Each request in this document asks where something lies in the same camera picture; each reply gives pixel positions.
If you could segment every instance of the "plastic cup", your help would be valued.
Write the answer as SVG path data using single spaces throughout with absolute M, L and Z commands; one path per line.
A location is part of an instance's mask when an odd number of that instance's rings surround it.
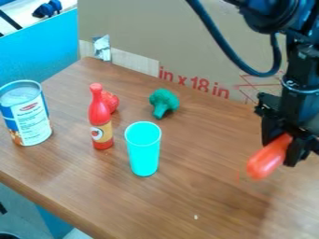
M 125 130 L 132 171 L 138 176 L 151 176 L 159 168 L 161 129 L 152 122 L 139 121 Z

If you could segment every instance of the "orange object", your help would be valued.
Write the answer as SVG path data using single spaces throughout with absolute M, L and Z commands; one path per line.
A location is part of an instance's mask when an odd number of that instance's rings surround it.
M 93 100 L 89 108 L 90 133 L 93 146 L 97 149 L 107 149 L 113 146 L 111 112 L 102 96 L 100 83 L 90 84 Z
M 116 111 L 119 105 L 118 97 L 109 91 L 102 91 L 102 98 L 108 105 L 111 114 L 113 114 L 113 112 Z
M 292 140 L 293 137 L 289 134 L 282 134 L 255 153 L 247 163 L 248 175 L 254 179 L 262 179 L 270 175 L 284 163 L 285 152 Z

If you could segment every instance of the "wooden table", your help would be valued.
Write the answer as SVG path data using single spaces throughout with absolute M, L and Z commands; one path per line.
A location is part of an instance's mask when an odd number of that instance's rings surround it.
M 116 144 L 105 151 L 90 141 L 95 81 L 120 99 Z M 159 87 L 176 92 L 182 105 L 156 121 L 147 97 Z M 21 148 L 1 123 L 0 180 L 94 238 L 319 237 L 319 161 L 282 167 L 262 182 L 244 176 L 247 157 L 260 147 L 251 106 L 94 59 L 49 79 L 44 91 L 55 134 Z M 152 177 L 135 176 L 128 165 L 123 132 L 137 120 L 155 121 L 163 131 Z

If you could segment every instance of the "black cable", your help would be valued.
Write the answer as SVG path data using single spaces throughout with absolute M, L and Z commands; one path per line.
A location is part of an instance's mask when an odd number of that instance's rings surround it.
M 18 25 L 13 19 L 11 19 L 3 10 L 0 10 L 0 17 L 7 21 L 10 25 L 12 25 L 17 30 L 22 29 L 20 25 Z
M 270 44 L 272 46 L 273 53 L 273 65 L 270 71 L 268 72 L 258 72 L 257 70 L 250 67 L 245 63 L 237 53 L 231 48 L 229 43 L 226 41 L 224 36 L 219 32 L 217 26 L 214 24 L 213 20 L 202 6 L 199 0 L 186 0 L 190 7 L 196 12 L 200 17 L 201 21 L 207 28 L 208 32 L 214 38 L 218 46 L 224 51 L 224 53 L 229 57 L 229 59 L 234 62 L 240 69 L 246 72 L 249 75 L 256 77 L 270 77 L 276 74 L 282 63 L 282 53 L 280 52 L 278 41 L 275 34 L 270 35 Z

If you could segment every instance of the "green toy broccoli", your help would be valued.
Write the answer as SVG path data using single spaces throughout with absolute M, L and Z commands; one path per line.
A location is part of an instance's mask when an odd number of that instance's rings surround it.
M 160 88 L 149 96 L 149 103 L 154 106 L 153 116 L 161 120 L 166 111 L 179 108 L 179 99 L 171 91 Z

